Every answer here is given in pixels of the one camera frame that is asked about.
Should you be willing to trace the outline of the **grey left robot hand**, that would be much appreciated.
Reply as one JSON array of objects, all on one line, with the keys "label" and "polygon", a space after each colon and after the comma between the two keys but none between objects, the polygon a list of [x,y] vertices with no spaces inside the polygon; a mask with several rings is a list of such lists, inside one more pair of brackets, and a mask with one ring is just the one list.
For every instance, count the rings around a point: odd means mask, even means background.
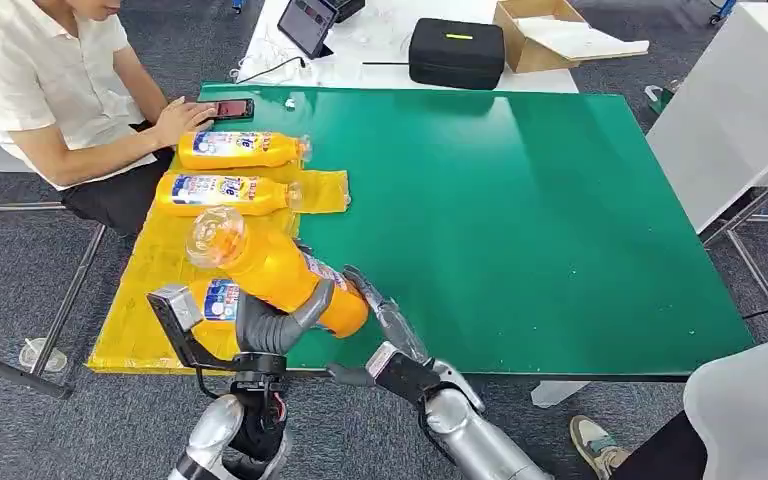
[{"label": "grey left robot hand", "polygon": [[311,296],[289,313],[243,292],[235,321],[240,351],[286,355],[319,322],[330,306],[334,290],[333,280],[321,279]]}]

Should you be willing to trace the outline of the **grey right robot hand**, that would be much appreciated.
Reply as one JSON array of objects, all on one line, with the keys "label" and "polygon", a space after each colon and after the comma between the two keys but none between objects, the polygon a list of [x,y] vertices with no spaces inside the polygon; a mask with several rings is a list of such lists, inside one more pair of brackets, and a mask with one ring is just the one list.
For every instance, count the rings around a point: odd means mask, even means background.
[{"label": "grey right robot hand", "polygon": [[[419,364],[427,366],[430,360],[427,349],[410,325],[410,322],[401,313],[396,301],[382,295],[355,266],[346,265],[343,275],[352,282],[364,297],[370,310],[378,320],[381,332],[386,340]],[[348,368],[332,363],[326,366],[326,372],[339,384],[360,387],[373,387],[375,385],[373,377],[362,368]]]}]

